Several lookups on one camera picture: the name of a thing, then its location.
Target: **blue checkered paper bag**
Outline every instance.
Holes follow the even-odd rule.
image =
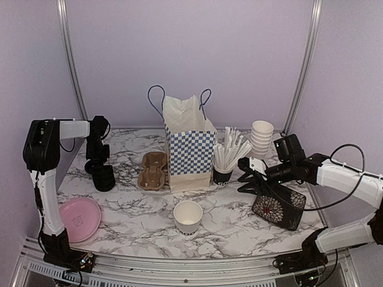
[[[210,94],[202,103],[202,95],[206,91]],[[165,150],[168,153],[169,185],[173,193],[209,188],[217,129],[203,110],[211,90],[203,93],[201,103],[196,96],[187,100],[170,96],[163,98],[161,115],[165,122]]]

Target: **black plastic cup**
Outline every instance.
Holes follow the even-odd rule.
[[[213,166],[213,181],[217,185],[226,185],[229,183],[233,171],[225,172],[223,170],[217,171]]]
[[[106,192],[111,190],[115,186],[113,167],[110,165],[93,167],[92,179],[98,191]]]

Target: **marble table surface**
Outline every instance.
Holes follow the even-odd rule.
[[[71,244],[75,248],[146,258],[250,257],[298,250],[308,235],[323,227],[318,212],[304,212],[296,231],[276,227],[255,215],[251,205],[256,196],[237,192],[241,184],[236,180],[243,174],[238,168],[228,185],[212,184],[208,191],[172,194],[166,185],[160,191],[141,190],[137,179],[142,157],[149,151],[164,150],[163,130],[111,130],[104,143],[110,144],[108,163],[114,167],[116,186],[106,193],[94,188],[84,170],[84,143],[57,193],[59,204],[89,197],[101,208],[98,230],[89,239]],[[279,163],[274,147],[265,161],[269,166]],[[306,207],[314,207],[305,185],[287,186],[307,197]],[[172,213],[175,205],[186,199],[203,208],[202,224],[192,236],[177,230]]]

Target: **decorative black basket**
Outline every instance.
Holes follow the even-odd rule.
[[[306,197],[303,194],[279,184],[273,185],[272,189],[274,193],[293,206],[298,208],[305,207]],[[269,195],[259,194],[251,210],[258,216],[279,227],[293,231],[297,230],[303,211],[290,206],[283,200],[279,199],[273,193]]]

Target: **purple wall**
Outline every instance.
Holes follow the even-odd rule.
[[[162,126],[146,100],[161,84],[183,99],[211,88],[206,111],[217,127],[264,119],[283,128],[312,1],[67,3],[90,117],[104,114],[114,127]]]
[[[293,133],[307,155],[330,154],[344,143],[360,145],[367,171],[383,173],[383,2],[324,1],[314,58],[308,72]],[[338,159],[361,166],[356,149]],[[317,188],[322,204],[344,194]],[[332,226],[371,213],[352,199],[327,209]],[[382,286],[383,247],[353,249],[352,258],[362,286]]]
[[[0,285],[8,286],[25,237],[35,236],[39,226],[22,160],[29,125],[33,119],[79,113],[55,1],[2,1],[0,46]],[[59,180],[70,161],[62,154]]]

